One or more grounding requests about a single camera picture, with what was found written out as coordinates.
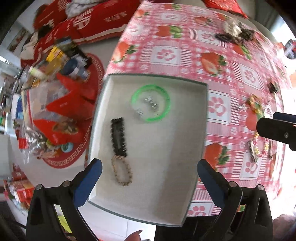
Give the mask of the black claw hair clip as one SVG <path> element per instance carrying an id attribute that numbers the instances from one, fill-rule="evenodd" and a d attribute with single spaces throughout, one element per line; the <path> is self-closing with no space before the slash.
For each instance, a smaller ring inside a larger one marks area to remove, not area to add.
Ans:
<path id="1" fill-rule="evenodd" d="M 278 93 L 279 88 L 276 83 L 270 81 L 267 87 L 270 93 Z"/>

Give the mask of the red embroidered pillow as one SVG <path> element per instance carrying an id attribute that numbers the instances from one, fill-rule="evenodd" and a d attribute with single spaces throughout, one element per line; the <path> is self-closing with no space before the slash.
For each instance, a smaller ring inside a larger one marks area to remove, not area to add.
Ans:
<path id="1" fill-rule="evenodd" d="M 33 21 L 34 34 L 23 46 L 21 66 L 34 66 L 63 37 L 77 44 L 119 37 L 140 5 L 139 1 L 99 1 L 77 16 L 68 17 L 70 1 L 42 5 Z"/>

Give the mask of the silver dangling earring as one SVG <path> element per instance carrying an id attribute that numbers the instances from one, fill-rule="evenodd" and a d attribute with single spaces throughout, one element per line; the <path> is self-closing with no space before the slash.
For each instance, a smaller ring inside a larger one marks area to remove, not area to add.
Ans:
<path id="1" fill-rule="evenodd" d="M 144 101 L 145 101 L 145 103 L 147 103 L 150 106 L 152 111 L 154 111 L 154 112 L 159 111 L 159 104 L 157 102 L 155 102 L 151 96 L 145 98 Z"/>

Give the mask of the pink strawberry checkered tablecloth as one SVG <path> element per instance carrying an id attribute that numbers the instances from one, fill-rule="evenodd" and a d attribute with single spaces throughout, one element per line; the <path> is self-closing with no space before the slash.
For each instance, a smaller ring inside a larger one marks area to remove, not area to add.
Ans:
<path id="1" fill-rule="evenodd" d="M 295 153 L 256 133 L 260 117 L 293 113 L 295 93 L 283 54 L 260 32 L 242 46 L 215 38 L 230 16 L 187 4 L 140 5 L 123 30 L 107 73 L 162 74 L 204 82 L 208 117 L 204 157 L 229 181 L 266 188 L 273 217 L 292 214 Z M 268 83 L 277 84 L 270 93 Z M 245 103 L 247 111 L 239 111 Z M 248 141 L 253 141 L 257 163 Z"/>

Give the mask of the red packaging bag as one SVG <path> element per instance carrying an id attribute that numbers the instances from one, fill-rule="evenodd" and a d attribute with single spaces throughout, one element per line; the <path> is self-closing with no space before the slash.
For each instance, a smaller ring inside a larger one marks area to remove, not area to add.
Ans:
<path id="1" fill-rule="evenodd" d="M 93 117 L 101 80 L 95 74 L 86 81 L 74 80 L 60 73 L 56 78 L 52 83 L 61 84 L 58 89 L 66 92 L 46 103 L 45 110 L 49 113 L 45 117 L 34 117 L 33 123 L 55 146 L 80 144 Z"/>

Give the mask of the black beaded hair clip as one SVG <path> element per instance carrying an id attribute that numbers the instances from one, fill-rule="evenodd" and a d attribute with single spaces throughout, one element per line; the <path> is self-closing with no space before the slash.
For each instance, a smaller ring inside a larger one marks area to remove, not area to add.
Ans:
<path id="1" fill-rule="evenodd" d="M 113 118 L 110 127 L 114 154 L 121 157 L 127 157 L 124 118 Z"/>

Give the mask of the green translucent bangle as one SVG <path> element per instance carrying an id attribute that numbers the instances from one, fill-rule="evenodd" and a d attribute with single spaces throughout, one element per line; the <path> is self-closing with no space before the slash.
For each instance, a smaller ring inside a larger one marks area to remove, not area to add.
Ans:
<path id="1" fill-rule="evenodd" d="M 130 105 L 140 119 L 146 123 L 154 123 L 168 115 L 171 109 L 171 98 L 164 88 L 148 84 L 133 93 Z"/>

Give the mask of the white jewelry tray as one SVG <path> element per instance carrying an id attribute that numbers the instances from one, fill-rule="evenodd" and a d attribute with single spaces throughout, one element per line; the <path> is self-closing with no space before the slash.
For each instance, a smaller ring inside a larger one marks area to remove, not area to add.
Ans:
<path id="1" fill-rule="evenodd" d="M 171 98 L 171 109 L 161 121 L 146 123 L 130 105 L 140 87 L 155 84 Z M 124 118 L 126 161 L 114 160 L 111 120 Z M 97 101 L 89 158 L 100 159 L 102 175 L 89 202 L 127 219 L 161 226 L 184 223 L 198 179 L 197 163 L 203 156 L 207 122 L 207 85 L 160 75 L 110 74 L 104 78 Z"/>

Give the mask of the round red patterned mat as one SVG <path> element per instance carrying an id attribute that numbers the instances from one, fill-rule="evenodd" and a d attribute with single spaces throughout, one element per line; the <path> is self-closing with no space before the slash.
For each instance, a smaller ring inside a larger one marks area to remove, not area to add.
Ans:
<path id="1" fill-rule="evenodd" d="M 57 73 L 57 84 L 66 89 L 66 94 L 46 105 L 46 110 L 59 114 L 58 120 L 34 120 L 36 127 L 55 146 L 59 146 L 53 157 L 44 162 L 56 169 L 74 164 L 87 149 L 95 101 L 102 90 L 104 69 L 100 59 L 91 53 L 86 81 L 73 79 Z"/>

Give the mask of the leopard print scrunchie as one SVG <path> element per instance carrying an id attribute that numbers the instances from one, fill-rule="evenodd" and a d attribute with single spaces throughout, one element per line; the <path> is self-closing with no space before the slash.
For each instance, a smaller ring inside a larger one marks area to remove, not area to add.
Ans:
<path id="1" fill-rule="evenodd" d="M 240 37 L 244 41 L 252 41 L 254 38 L 254 33 L 254 30 L 242 28 L 241 33 L 238 35 L 238 37 Z"/>

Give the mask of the white dotted scrunchie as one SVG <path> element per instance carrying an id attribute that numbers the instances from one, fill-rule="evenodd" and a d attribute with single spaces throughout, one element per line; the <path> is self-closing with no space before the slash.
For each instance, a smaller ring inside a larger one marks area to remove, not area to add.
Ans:
<path id="1" fill-rule="evenodd" d="M 226 20 L 223 24 L 223 30 L 232 37 L 239 37 L 239 35 L 242 33 L 239 21 L 236 19 Z"/>

